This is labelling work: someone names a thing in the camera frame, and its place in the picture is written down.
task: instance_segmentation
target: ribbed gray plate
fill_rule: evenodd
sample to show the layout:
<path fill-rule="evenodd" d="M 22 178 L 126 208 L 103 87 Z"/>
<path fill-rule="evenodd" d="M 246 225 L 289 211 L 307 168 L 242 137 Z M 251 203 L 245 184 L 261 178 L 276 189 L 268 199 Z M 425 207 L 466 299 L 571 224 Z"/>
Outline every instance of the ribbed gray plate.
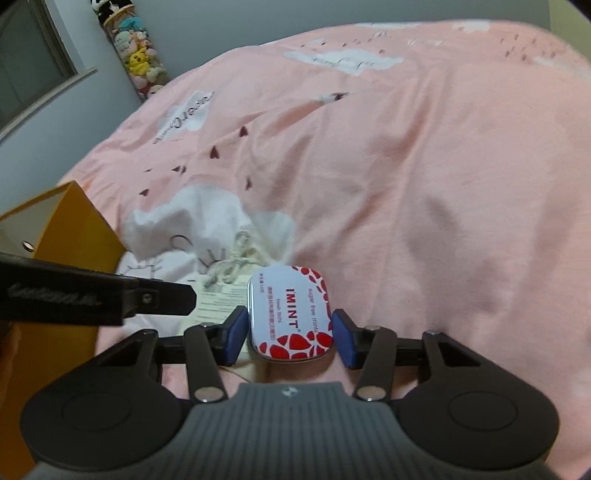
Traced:
<path fill-rule="evenodd" d="M 75 473 L 40 464 L 26 480 L 493 478 L 558 479 L 542 462 L 506 472 L 443 463 L 410 442 L 386 405 L 354 400 L 331 383 L 243 385 L 227 402 L 194 407 L 165 448 L 134 466 Z"/>

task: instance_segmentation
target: yellow plush toy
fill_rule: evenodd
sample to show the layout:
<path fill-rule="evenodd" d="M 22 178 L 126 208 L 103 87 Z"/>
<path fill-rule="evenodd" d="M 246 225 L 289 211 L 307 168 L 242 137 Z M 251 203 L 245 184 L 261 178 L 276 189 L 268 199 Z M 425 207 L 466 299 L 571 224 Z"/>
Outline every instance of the yellow plush toy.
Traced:
<path fill-rule="evenodd" d="M 151 65 L 148 63 L 148 56 L 146 55 L 146 48 L 141 48 L 125 62 L 125 66 L 132 75 L 141 77 L 148 73 Z"/>

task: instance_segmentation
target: pink bedsheet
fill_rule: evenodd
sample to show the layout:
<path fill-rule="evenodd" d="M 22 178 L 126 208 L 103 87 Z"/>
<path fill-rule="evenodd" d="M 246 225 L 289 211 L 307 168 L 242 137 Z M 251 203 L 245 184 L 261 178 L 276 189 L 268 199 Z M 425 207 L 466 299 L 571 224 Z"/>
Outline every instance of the pink bedsheet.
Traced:
<path fill-rule="evenodd" d="M 467 344 L 552 399 L 548 462 L 574 480 L 591 466 L 589 80 L 521 24 L 327 28 L 184 74 L 67 179 L 138 259 L 180 239 L 198 269 L 231 247 L 219 225 L 246 222 L 360 325 Z M 354 378 L 332 356 L 269 380 Z M 182 369 L 165 384 L 187 394 Z"/>

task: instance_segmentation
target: panda plush toy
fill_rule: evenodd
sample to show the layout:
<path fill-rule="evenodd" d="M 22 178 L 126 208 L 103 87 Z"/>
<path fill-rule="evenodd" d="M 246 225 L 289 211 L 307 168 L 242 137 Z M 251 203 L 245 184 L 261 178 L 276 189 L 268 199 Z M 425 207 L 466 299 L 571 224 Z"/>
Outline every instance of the panda plush toy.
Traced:
<path fill-rule="evenodd" d="M 131 0 L 90 0 L 93 10 L 99 17 L 99 22 L 102 26 L 115 12 L 124 7 L 133 6 Z"/>

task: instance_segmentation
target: orange box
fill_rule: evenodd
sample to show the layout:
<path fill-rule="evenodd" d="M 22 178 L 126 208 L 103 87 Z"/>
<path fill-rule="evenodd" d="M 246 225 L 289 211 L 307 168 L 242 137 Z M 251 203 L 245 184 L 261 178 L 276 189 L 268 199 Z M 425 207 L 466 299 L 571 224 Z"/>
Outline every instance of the orange box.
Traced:
<path fill-rule="evenodd" d="M 125 248 L 76 182 L 0 216 L 0 251 L 113 273 Z M 0 472 L 20 480 L 34 462 L 20 433 L 22 408 L 47 384 L 89 360 L 96 327 L 24 323 L 8 394 L 0 410 Z"/>

